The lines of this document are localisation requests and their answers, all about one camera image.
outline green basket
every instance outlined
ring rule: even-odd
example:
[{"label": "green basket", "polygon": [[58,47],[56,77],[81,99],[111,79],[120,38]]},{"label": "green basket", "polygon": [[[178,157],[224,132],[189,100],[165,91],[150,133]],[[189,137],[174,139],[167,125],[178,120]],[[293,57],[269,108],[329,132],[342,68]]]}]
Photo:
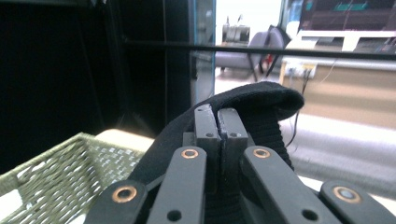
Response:
[{"label": "green basket", "polygon": [[110,184],[126,179],[143,152],[79,133],[0,175],[0,196],[14,189],[22,206],[1,223],[69,223],[86,214]]}]

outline black fabric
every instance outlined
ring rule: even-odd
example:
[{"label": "black fabric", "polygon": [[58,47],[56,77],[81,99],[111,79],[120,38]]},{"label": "black fabric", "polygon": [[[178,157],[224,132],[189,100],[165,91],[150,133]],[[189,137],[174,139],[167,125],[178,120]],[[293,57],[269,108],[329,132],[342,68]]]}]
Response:
[{"label": "black fabric", "polygon": [[[276,83],[260,82],[215,95],[171,121],[155,139],[129,179],[147,185],[165,174],[173,152],[182,146],[183,133],[193,131],[194,109],[205,104],[211,105],[215,116],[222,108],[235,108],[256,145],[266,146],[265,141],[268,138],[274,138],[275,141],[271,141],[272,149],[287,164],[291,164],[282,142],[280,130],[277,125],[274,126],[274,120],[278,121],[292,116],[303,106],[303,96],[297,91],[287,89]],[[268,111],[274,111],[274,115],[268,117],[268,114],[271,113]],[[262,125],[265,126],[265,123],[268,122],[273,123],[272,127],[263,130]]]}]

